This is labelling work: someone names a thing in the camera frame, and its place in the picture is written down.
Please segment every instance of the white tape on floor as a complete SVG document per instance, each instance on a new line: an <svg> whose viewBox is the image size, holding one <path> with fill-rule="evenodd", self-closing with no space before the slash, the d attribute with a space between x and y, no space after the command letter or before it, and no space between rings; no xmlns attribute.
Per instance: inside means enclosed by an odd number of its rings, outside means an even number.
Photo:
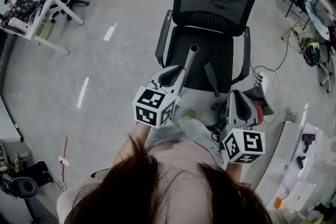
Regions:
<svg viewBox="0 0 336 224"><path fill-rule="evenodd" d="M105 41L109 41L113 32L114 32L114 29L116 28L117 24L114 24L114 26L110 26L109 29L107 30L105 36L104 36L104 40Z"/></svg>

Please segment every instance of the black chair seat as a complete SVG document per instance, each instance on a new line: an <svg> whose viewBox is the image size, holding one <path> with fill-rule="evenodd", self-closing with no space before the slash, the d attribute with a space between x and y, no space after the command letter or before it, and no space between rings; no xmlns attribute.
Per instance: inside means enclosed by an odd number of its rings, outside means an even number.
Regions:
<svg viewBox="0 0 336 224"><path fill-rule="evenodd" d="M172 32L165 65L184 66L192 44L197 44L200 49L194 58L184 86L213 91L204 70L204 66L210 62L216 74L218 90L228 93L232 80L233 38L216 31L176 26Z"/></svg>
<svg viewBox="0 0 336 224"><path fill-rule="evenodd" d="M306 10L306 0L296 0L296 5L301 8L304 13L307 13Z"/></svg>

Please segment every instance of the orange object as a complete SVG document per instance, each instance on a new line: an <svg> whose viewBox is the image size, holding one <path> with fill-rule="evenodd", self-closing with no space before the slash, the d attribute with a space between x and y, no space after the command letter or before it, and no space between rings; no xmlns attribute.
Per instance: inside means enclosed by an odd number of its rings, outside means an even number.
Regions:
<svg viewBox="0 0 336 224"><path fill-rule="evenodd" d="M252 104L254 105L254 107L257 110L257 116L258 116L258 124L262 124L263 120L264 120L264 114L262 112L261 106L258 104L255 104L252 102Z"/></svg>
<svg viewBox="0 0 336 224"><path fill-rule="evenodd" d="M275 209L280 209L281 206L282 206L282 203L284 202L284 199L280 199L279 197L277 198L277 200L275 201L275 204L274 204L274 208Z"/></svg>

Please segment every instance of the white cube with marker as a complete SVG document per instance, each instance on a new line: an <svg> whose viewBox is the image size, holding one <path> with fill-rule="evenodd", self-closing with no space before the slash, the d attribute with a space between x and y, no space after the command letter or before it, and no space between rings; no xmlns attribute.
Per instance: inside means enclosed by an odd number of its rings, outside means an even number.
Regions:
<svg viewBox="0 0 336 224"><path fill-rule="evenodd" d="M230 163L251 163L265 151L265 133L231 129L223 139Z"/></svg>
<svg viewBox="0 0 336 224"><path fill-rule="evenodd" d="M159 128L174 115L175 106L179 101L178 95L140 86L133 100L134 119Z"/></svg>

